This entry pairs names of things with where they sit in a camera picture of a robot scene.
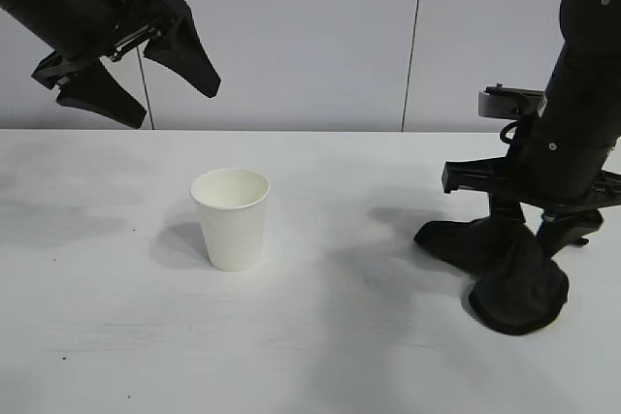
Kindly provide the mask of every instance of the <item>white table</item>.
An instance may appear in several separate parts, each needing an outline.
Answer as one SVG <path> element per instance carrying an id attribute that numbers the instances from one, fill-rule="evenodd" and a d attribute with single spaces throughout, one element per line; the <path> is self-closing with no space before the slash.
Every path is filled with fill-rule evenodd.
<path id="1" fill-rule="evenodd" d="M 0 412 L 618 412 L 621 209 L 559 255 L 571 300 L 525 337 L 480 326 L 472 281 L 411 246 L 427 220 L 486 214 L 481 193 L 442 193 L 443 162 L 504 151 L 496 135 L 0 132 Z M 203 259 L 187 196 L 222 166 L 273 184 L 268 260 L 239 274 Z"/>

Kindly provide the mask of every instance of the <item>paper cup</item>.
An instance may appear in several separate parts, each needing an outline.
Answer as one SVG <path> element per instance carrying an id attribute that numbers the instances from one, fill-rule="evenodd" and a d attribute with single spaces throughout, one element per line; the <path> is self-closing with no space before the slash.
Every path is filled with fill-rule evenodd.
<path id="1" fill-rule="evenodd" d="M 268 180 L 244 169 L 199 176 L 190 188 L 212 264 L 221 271 L 245 271 L 263 256 Z"/>

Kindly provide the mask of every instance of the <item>black fabric cover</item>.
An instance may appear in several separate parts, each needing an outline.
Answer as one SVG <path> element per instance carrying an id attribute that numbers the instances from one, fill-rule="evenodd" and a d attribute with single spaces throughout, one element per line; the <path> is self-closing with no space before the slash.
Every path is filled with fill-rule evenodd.
<path id="1" fill-rule="evenodd" d="M 430 222 L 414 239 L 438 259 L 480 276 L 470 303 L 496 332 L 519 335 L 541 329 L 567 301 L 567 276 L 520 221 Z"/>

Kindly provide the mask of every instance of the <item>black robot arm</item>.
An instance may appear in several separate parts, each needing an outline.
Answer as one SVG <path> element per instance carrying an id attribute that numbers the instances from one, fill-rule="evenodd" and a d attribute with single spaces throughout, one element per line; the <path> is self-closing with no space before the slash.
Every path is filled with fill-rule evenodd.
<path id="1" fill-rule="evenodd" d="M 61 106 L 140 127 L 145 109 L 116 83 L 100 58 L 118 61 L 147 41 L 146 58 L 208 97 L 217 93 L 220 78 L 183 0 L 0 0 L 0 7 L 54 50 L 33 78 L 48 89 L 59 86 Z"/>
<path id="2" fill-rule="evenodd" d="M 553 256 L 588 242 L 599 208 L 621 205 L 621 176 L 602 170 L 621 135 L 621 0 L 563 0 L 560 22 L 565 45 L 544 92 L 497 85 L 479 95 L 480 115 L 513 120 L 501 133 L 507 155 L 446 163 L 444 191 L 488 193 L 490 216 L 431 222 L 415 238 L 480 277 L 470 303 L 504 334 L 557 317 L 569 280 Z M 543 209 L 536 235 L 520 203 Z"/>

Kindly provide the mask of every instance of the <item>cup rim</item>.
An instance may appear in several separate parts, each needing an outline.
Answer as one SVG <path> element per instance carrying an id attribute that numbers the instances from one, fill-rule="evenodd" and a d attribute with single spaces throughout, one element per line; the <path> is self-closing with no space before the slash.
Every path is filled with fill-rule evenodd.
<path id="1" fill-rule="evenodd" d="M 210 206 L 209 204 L 205 204 L 201 201 L 199 201 L 196 196 L 194 195 L 194 187 L 196 186 L 196 184 L 201 181 L 203 178 L 206 178 L 207 176 L 210 175 L 214 175 L 217 174 L 219 172 L 246 172 L 249 174 L 253 174 L 253 175 L 259 175 L 266 183 L 267 188 L 265 190 L 265 193 L 263 194 L 263 196 L 261 196 L 261 198 L 259 198 L 256 201 L 253 201 L 250 204 L 244 204 L 243 206 L 235 206 L 235 207 L 216 207 L 216 206 Z M 192 184 L 190 185 L 190 197 L 192 198 L 192 200 L 198 204 L 199 206 L 202 207 L 206 207 L 206 208 L 212 208 L 213 210 L 244 210 L 246 208 L 251 208 L 254 206 L 257 206 L 258 204 L 261 204 L 263 201 L 265 201 L 268 197 L 268 195 L 270 194 L 270 189 L 271 189 L 271 184 L 270 181 L 267 179 L 266 176 L 259 174 L 258 172 L 251 170 L 251 169 L 245 169 L 243 167 L 224 167 L 221 169 L 215 169 L 215 170 L 211 170 L 210 172 L 206 172 L 202 175 L 199 175 L 194 181 L 192 181 Z"/>

